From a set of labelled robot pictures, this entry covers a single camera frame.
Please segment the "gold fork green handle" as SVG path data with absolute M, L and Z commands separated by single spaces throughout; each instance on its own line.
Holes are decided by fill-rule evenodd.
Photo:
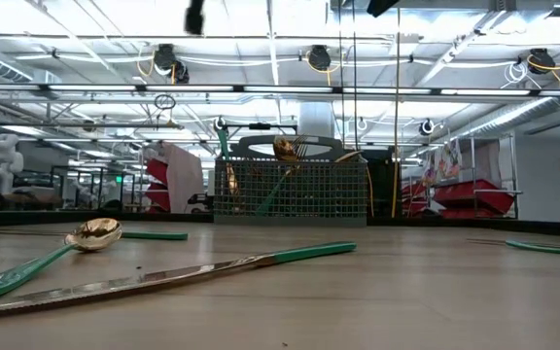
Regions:
M 299 135 L 290 143 L 291 152 L 289 159 L 291 161 L 300 161 L 306 156 L 308 145 L 306 143 L 308 136 Z
M 521 250 L 534 251 L 540 253 L 560 254 L 560 247 L 537 245 L 537 244 L 524 243 L 524 242 L 519 242 L 514 240 L 506 240 L 505 244 L 509 247 L 521 249 Z

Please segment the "long ceiling light bar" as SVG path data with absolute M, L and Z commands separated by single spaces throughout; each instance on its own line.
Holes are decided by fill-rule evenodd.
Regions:
M 92 91 L 92 92 L 245 92 L 368 95 L 451 95 L 502 97 L 560 97 L 560 89 L 427 88 L 427 87 L 290 87 L 230 85 L 65 85 L 0 84 L 9 91 Z

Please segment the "red plastic object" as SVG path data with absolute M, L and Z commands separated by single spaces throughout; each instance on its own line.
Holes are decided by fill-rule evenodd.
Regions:
M 145 190 L 145 196 L 162 212 L 169 213 L 171 208 L 167 186 L 167 164 L 153 158 L 147 162 L 146 173 L 150 178 L 150 186 Z

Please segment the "pale pink board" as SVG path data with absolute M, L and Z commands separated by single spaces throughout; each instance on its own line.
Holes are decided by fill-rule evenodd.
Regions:
M 166 179 L 170 212 L 187 212 L 189 199 L 204 192 L 203 172 L 199 157 L 174 144 L 163 144 L 163 155 L 167 161 Z

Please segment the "grey plastic cutlery basket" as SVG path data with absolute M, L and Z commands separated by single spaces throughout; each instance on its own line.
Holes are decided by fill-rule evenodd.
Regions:
M 368 216 L 368 166 L 359 154 L 343 162 L 337 158 L 350 153 L 333 138 L 307 135 L 306 156 L 300 161 L 282 161 L 274 155 L 275 137 L 295 140 L 298 135 L 255 135 L 237 141 L 227 136 L 229 162 L 238 195 L 228 190 L 222 153 L 215 160 L 213 215 L 223 218 L 366 218 Z M 255 212 L 272 188 L 292 166 L 266 214 Z

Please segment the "silver metal rack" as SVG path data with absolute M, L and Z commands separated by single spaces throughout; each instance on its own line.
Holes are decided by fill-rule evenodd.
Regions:
M 413 158 L 417 166 L 402 173 L 402 190 L 414 182 L 422 182 L 427 189 L 440 184 L 487 180 L 497 188 L 516 194 L 513 207 L 502 218 L 519 217 L 518 197 L 522 195 L 517 179 L 514 137 L 469 137 L 452 140 L 432 147 Z M 423 217 L 436 217 L 429 211 Z

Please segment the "red storage bins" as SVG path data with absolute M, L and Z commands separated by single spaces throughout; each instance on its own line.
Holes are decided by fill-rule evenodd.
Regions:
M 516 194 L 487 180 L 435 185 L 420 181 L 402 189 L 402 213 L 410 218 L 429 211 L 444 219 L 502 218 L 513 207 Z

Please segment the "white robot figure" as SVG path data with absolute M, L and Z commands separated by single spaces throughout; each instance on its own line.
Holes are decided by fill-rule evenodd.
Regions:
M 23 154 L 17 151 L 19 137 L 0 134 L 0 193 L 12 192 L 14 176 L 24 168 Z

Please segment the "white round duct column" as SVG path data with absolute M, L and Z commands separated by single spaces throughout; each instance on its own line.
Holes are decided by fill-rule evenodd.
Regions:
M 334 137 L 333 105 L 327 102 L 302 102 L 299 106 L 297 133 Z

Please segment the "black aluminium table frame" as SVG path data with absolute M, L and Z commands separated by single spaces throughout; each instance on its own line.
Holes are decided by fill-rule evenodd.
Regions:
M 109 211 L 0 211 L 1 226 L 34 224 L 63 224 L 85 222 L 97 218 L 113 218 L 125 222 L 196 223 L 213 224 L 211 214 L 147 214 Z M 514 219 L 405 219 L 405 218 L 223 218 L 222 225 L 264 227 L 315 227 L 315 228 L 365 228 L 417 227 L 417 228 L 486 228 L 502 231 L 527 232 L 560 236 L 560 222 L 520 221 Z

